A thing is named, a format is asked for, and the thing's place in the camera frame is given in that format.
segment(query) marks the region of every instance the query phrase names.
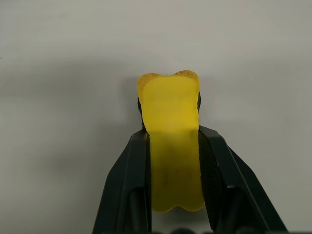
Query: yellow sponge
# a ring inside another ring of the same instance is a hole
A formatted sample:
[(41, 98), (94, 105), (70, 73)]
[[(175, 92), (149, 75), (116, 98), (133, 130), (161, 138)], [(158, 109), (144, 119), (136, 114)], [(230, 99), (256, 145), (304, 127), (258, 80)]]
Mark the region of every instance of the yellow sponge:
[(151, 146), (152, 208), (196, 211), (204, 205), (198, 152), (199, 79), (195, 72), (145, 74), (137, 82)]

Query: yellow object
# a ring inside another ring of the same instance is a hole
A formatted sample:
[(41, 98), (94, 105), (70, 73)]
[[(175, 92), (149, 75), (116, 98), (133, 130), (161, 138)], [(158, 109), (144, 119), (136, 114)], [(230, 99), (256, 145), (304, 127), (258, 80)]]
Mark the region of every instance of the yellow object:
[(145, 74), (137, 82), (143, 122), (150, 135), (152, 209), (204, 205), (198, 151), (199, 79), (192, 71)]

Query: white wall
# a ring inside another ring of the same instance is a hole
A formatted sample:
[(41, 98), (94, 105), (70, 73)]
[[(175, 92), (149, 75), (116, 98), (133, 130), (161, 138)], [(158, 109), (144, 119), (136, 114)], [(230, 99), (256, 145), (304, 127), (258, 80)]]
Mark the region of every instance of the white wall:
[[(289, 230), (312, 230), (312, 1), (1, 0), (0, 233), (90, 233), (140, 129), (136, 79), (200, 76), (200, 123), (254, 170)], [(205, 211), (154, 229), (207, 230)]]

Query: clamp jaw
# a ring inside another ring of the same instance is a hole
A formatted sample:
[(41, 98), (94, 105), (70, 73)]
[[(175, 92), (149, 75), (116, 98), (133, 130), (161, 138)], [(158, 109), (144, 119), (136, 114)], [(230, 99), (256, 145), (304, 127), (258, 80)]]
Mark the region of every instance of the clamp jaw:
[[(287, 232), (253, 171), (224, 138), (200, 126), (198, 143), (201, 185), (211, 229)], [(150, 141), (143, 129), (131, 136), (107, 176), (93, 234), (150, 232), (151, 212)]]

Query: yellow foam piece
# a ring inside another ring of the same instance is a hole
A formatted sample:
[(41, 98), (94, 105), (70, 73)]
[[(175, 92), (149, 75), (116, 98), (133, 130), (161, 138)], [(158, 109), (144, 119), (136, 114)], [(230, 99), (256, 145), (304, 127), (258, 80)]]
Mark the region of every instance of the yellow foam piece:
[(198, 151), (199, 79), (195, 72), (145, 74), (137, 82), (143, 122), (150, 135), (152, 209), (188, 211), (204, 205)]

